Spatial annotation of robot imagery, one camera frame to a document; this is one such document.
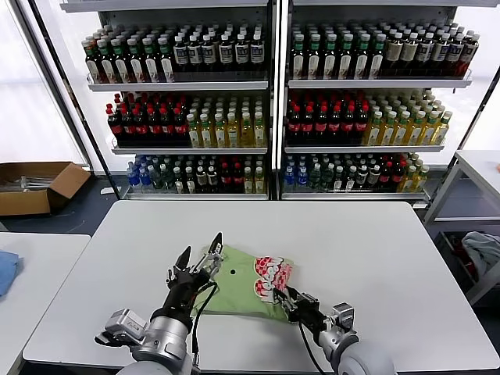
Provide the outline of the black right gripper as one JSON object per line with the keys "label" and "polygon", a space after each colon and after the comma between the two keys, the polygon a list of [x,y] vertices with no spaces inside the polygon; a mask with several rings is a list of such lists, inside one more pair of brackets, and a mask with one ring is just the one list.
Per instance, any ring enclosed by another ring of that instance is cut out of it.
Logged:
{"label": "black right gripper", "polygon": [[291,286],[286,290],[287,293],[273,289],[273,299],[284,311],[286,320],[301,323],[318,339],[320,333],[327,330],[327,316],[321,313],[318,299]]}

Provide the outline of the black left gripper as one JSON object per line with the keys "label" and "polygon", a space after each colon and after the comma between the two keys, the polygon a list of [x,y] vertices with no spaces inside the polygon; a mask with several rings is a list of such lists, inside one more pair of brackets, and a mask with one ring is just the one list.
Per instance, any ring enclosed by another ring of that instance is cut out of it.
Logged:
{"label": "black left gripper", "polygon": [[166,284],[169,293],[162,307],[153,318],[164,316],[176,320],[189,320],[197,293],[209,283],[210,274],[217,274],[223,263],[223,233],[219,232],[200,260],[191,267],[191,246],[179,255],[174,266],[168,269]]}

